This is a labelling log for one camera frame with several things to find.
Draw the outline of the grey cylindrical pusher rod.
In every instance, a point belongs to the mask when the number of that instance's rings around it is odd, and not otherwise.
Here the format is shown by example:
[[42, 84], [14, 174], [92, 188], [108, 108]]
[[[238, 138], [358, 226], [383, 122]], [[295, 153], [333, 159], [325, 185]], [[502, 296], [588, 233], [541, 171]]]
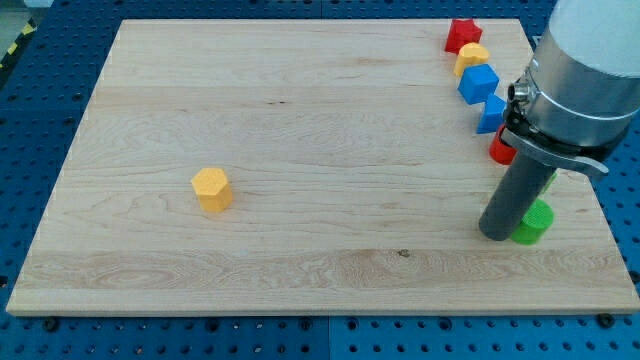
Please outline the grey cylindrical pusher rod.
[[479, 219], [483, 235], [494, 241], [509, 238], [555, 171], [518, 152]]

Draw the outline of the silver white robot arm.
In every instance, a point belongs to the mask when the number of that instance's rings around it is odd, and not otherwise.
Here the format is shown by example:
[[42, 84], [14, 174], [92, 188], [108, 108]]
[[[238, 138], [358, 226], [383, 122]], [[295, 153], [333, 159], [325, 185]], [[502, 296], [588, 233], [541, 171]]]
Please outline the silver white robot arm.
[[510, 84], [499, 138], [516, 155], [479, 220], [509, 238], [558, 169], [601, 179], [639, 112], [639, 4], [556, 3], [522, 76]]

